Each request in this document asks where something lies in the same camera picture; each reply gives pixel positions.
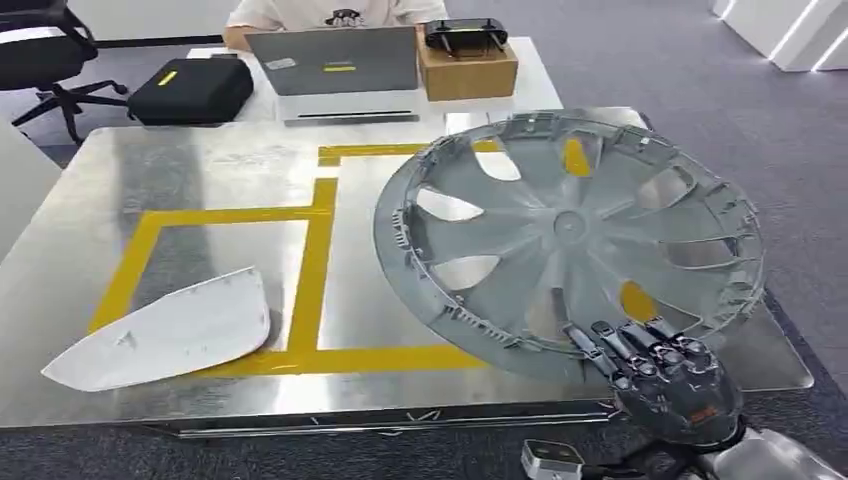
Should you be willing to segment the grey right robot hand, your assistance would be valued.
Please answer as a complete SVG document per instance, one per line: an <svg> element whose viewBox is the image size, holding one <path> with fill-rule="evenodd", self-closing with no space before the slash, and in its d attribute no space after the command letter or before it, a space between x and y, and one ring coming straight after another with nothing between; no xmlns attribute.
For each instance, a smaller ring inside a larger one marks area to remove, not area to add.
<svg viewBox="0 0 848 480"><path fill-rule="evenodd" d="M661 316L586 333L569 323L564 333L607 380L620 407L654 437L710 446L740 429L742 394L723 364L700 340Z"/></svg>

